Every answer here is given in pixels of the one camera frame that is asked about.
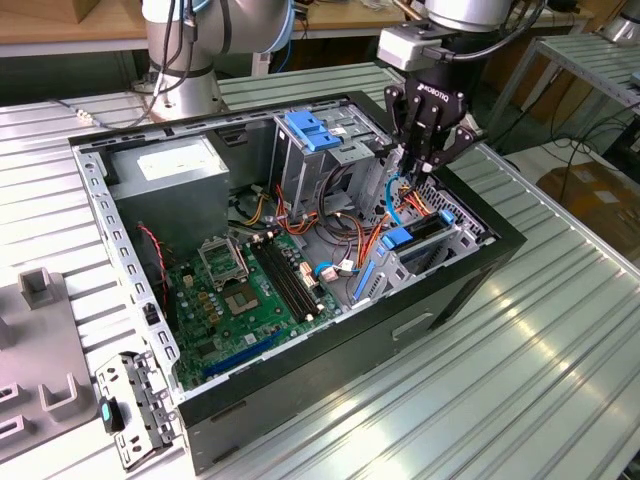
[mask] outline computer chassis frame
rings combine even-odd
[[[162,318],[153,325],[148,322],[143,307],[151,303],[158,312],[160,307],[150,288],[144,293],[139,291],[138,285],[148,285],[142,269],[131,273],[126,267],[129,262],[136,264],[137,260],[131,259],[136,254],[118,222],[108,188],[99,180],[105,172],[99,171],[99,164],[87,159],[96,159],[96,153],[110,149],[134,148],[149,141],[201,134],[213,128],[214,123],[219,124],[222,118],[250,121],[259,118],[260,112],[284,113],[291,107],[343,100],[355,104],[383,131],[389,134],[393,131],[391,119],[373,100],[362,92],[350,92],[69,140],[111,262],[129,294],[136,330],[151,345],[160,369],[167,362],[158,358],[158,352],[177,349],[177,346],[172,343],[169,327]],[[234,372],[226,381],[210,388],[202,385],[197,388],[197,395],[174,397],[173,406],[179,413],[180,429],[188,437],[196,473],[285,423],[446,322],[484,280],[506,264],[524,244],[526,238],[448,168],[435,171],[434,177],[494,233],[496,241],[394,295],[352,310],[346,320],[331,324],[330,328],[314,333],[266,361]],[[158,339],[163,335],[167,338],[167,333],[171,342],[162,344]],[[137,353],[149,356],[148,352]]]

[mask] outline blue plastic clip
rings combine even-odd
[[[440,210],[440,218],[442,218],[447,225],[453,225],[456,223],[456,216],[451,213],[450,210]]]
[[[311,112],[305,110],[285,113],[284,118],[298,138],[312,152],[337,147],[342,143],[338,137],[331,135],[324,124]]]
[[[398,245],[407,243],[413,240],[413,237],[404,228],[395,228],[382,237],[382,243],[389,249],[393,250]]]

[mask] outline metal shelf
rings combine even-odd
[[[556,69],[573,73],[623,107],[636,106],[633,111],[640,113],[640,89],[630,82],[631,74],[640,71],[640,46],[619,47],[594,33],[536,38],[491,111],[488,130],[492,135],[497,133],[505,108],[538,54],[551,60]],[[594,107],[594,113],[601,107]]]

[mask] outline motherboard chip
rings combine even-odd
[[[248,283],[227,288],[223,296],[233,315],[240,315],[260,305],[256,292]]]

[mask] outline aluminum extrusion table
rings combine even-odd
[[[597,119],[597,114],[608,98],[623,107],[636,105],[633,111],[640,113],[640,89],[630,81],[631,74],[640,71],[640,46],[619,47],[593,33],[536,38],[529,45],[491,111],[488,130],[492,134],[496,133],[504,109],[538,54],[551,60],[552,65],[546,82],[541,82],[537,91],[531,93],[534,99],[538,98],[545,85],[562,68],[602,93],[586,118]]]
[[[364,64],[221,82],[232,108],[401,79]],[[105,121],[136,97],[73,101]],[[0,109],[0,281],[64,273],[91,371],[142,348],[66,137],[48,103]],[[528,241],[455,319],[202,478],[610,478],[640,448],[640,273],[484,146],[453,170]],[[132,475],[191,478],[179,444]],[[95,420],[0,466],[0,478],[124,476]]]

